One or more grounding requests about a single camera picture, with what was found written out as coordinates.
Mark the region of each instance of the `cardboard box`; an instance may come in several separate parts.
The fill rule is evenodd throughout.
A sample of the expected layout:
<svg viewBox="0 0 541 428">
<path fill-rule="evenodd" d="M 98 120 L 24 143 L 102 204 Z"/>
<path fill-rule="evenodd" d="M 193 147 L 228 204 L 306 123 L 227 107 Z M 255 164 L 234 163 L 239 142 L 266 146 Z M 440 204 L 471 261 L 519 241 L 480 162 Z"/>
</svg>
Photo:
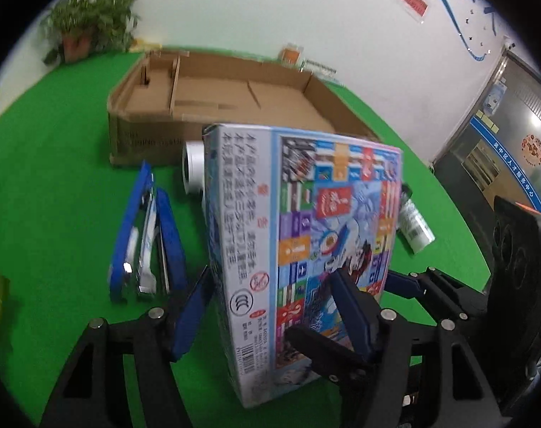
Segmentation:
<svg viewBox="0 0 541 428">
<path fill-rule="evenodd" d="M 220 330 L 245 407 L 317 376 L 284 340 L 296 323 L 349 339 L 325 280 L 346 268 L 380 299 L 402 155 L 358 138 L 278 127 L 206 129 L 206 221 Z"/>
<path fill-rule="evenodd" d="M 378 137 L 318 78 L 276 62 L 202 52 L 143 56 L 108 97 L 110 162 L 177 164 L 209 124 Z"/>
</svg>

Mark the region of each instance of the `open cardboard box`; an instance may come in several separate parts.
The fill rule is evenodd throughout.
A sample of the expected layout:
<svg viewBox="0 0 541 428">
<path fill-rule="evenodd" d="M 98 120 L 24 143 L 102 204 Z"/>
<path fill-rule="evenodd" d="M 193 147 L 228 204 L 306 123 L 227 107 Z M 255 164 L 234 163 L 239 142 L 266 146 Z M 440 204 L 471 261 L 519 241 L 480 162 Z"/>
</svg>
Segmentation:
<svg viewBox="0 0 541 428">
<path fill-rule="evenodd" d="M 108 97 L 110 162 L 176 164 L 183 143 L 217 122 L 273 125 L 379 141 L 310 72 L 187 51 L 147 53 Z"/>
</svg>

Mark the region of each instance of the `wall sign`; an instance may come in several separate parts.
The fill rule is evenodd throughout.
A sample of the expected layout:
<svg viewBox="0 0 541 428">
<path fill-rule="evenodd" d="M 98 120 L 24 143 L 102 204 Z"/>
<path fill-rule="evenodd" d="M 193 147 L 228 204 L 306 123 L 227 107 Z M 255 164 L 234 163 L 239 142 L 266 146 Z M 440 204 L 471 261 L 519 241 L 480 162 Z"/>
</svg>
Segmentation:
<svg viewBox="0 0 541 428">
<path fill-rule="evenodd" d="M 505 95 L 506 85 L 501 82 L 495 82 L 491 87 L 489 94 L 483 102 L 483 112 L 487 116 L 492 116 L 501 104 L 502 97 Z"/>
<path fill-rule="evenodd" d="M 514 158 L 510 153 L 505 150 L 504 146 L 495 138 L 495 136 L 489 131 L 487 126 L 483 124 L 477 116 L 473 116 L 470 124 L 472 127 L 481 135 L 485 141 L 496 151 L 496 153 L 501 157 L 505 165 L 510 169 L 514 178 L 517 179 L 518 183 L 526 193 L 530 203 L 533 208 L 538 212 L 541 212 L 541 200 L 540 196 L 536 190 L 532 187 L 532 184 L 526 177 L 524 171 L 516 163 Z"/>
<path fill-rule="evenodd" d="M 413 10 L 417 18 L 423 18 L 427 12 L 428 4 L 424 0 L 402 0 Z"/>
<path fill-rule="evenodd" d="M 522 157 L 532 167 L 541 165 L 541 140 L 533 133 L 523 138 L 521 152 Z"/>
</svg>

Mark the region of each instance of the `green floor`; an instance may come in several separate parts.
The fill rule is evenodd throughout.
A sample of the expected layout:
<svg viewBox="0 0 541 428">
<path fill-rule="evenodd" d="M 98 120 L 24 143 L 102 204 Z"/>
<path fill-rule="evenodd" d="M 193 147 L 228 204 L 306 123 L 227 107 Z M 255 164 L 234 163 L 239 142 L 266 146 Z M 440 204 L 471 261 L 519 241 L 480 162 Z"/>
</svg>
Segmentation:
<svg viewBox="0 0 541 428">
<path fill-rule="evenodd" d="M 58 68 L 0 118 L 0 273 L 11 280 L 0 330 L 0 374 L 36 422 L 61 366 L 89 319 L 133 319 L 149 307 L 110 303 L 107 272 L 135 169 L 108 161 L 106 98 L 137 55 L 99 56 Z M 359 98 L 333 88 L 388 144 L 405 153 L 405 181 L 437 240 L 413 256 L 397 241 L 391 268 L 429 265 L 473 287 L 489 271 L 457 209 L 421 161 Z M 207 260 L 200 204 L 184 196 L 181 169 L 155 169 L 171 195 L 188 270 Z M 385 294 L 383 305 L 430 323 L 414 301 Z M 197 427 L 335 426 L 328 383 L 318 381 L 257 409 L 241 408 L 210 307 L 192 351 L 173 366 Z"/>
</svg>

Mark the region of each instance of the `colorful game box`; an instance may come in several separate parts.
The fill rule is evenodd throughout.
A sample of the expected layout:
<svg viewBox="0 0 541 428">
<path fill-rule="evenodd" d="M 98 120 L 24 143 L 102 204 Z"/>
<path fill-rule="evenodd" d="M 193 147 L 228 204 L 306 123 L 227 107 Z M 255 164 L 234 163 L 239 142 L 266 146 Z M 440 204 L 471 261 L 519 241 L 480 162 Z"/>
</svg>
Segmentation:
<svg viewBox="0 0 541 428">
<path fill-rule="evenodd" d="M 350 346 L 329 274 L 380 299 L 395 238 L 402 154 L 286 128 L 205 131 L 206 220 L 221 333 L 245 407 L 317 375 L 284 339 L 303 323 Z"/>
</svg>

